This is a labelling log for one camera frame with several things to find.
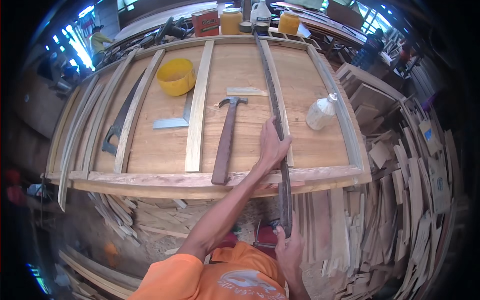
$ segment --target worker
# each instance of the worker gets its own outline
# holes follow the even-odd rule
[[[400,72],[406,72],[407,63],[410,61],[410,59],[417,55],[418,54],[413,49],[412,44],[405,40],[404,44],[402,45],[402,51],[399,54],[399,59],[395,65],[395,68],[397,68]]]
[[[112,43],[113,41],[100,32],[103,25],[95,26],[90,36],[90,45],[92,48],[92,64],[96,67],[105,57],[105,46],[103,43]]]
[[[200,218],[175,255],[150,266],[129,300],[280,300],[287,299],[285,281],[289,299],[310,299],[302,281],[304,241],[295,214],[288,243],[283,228],[276,227],[276,259],[243,241],[218,248],[258,184],[288,151],[292,138],[280,141],[275,120],[262,127],[260,158],[248,175]],[[210,264],[204,265],[210,253]]]
[[[368,71],[371,65],[374,63],[377,54],[381,52],[385,44],[382,42],[384,31],[381,28],[377,28],[375,34],[367,34],[367,41],[363,45],[362,49],[352,59],[352,65],[360,67],[364,71]]]

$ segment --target orange t-shirt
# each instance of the orange t-shirt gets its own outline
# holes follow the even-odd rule
[[[277,261],[245,242],[217,248],[216,264],[204,265],[190,254],[154,263],[129,300],[281,300],[285,278]]]

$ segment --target white plastic jug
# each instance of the white plastic jug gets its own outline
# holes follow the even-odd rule
[[[272,14],[268,9],[265,0],[260,0],[260,2],[255,3],[252,5],[252,12],[250,13],[250,22],[252,25],[258,22],[267,23],[270,26],[270,19],[272,18]]]
[[[315,101],[308,110],[307,125],[313,130],[320,130],[327,125],[335,115],[336,101],[336,93]]]

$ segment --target plastic bottle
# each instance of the plastic bottle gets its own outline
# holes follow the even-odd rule
[[[225,35],[238,35],[239,24],[242,20],[240,8],[225,8],[220,15],[220,30]]]
[[[327,98],[315,101],[307,113],[307,125],[313,130],[320,130],[328,125],[335,115],[336,93],[329,94]]]
[[[252,5],[252,12],[250,13],[250,22],[255,25],[257,22],[264,22],[270,26],[270,19],[272,18],[272,13],[268,9],[265,0],[260,0],[260,2]]]
[[[280,15],[280,22],[278,23],[278,32],[289,35],[296,35],[300,25],[300,18],[294,12],[284,11]]]

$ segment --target yellow jar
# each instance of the yellow jar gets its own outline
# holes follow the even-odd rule
[[[297,35],[297,31],[300,25],[300,18],[294,12],[284,11],[280,15],[280,22],[278,23],[278,32],[286,33],[289,35]]]
[[[220,30],[224,36],[239,35],[239,23],[242,21],[240,8],[225,8],[220,15]]]

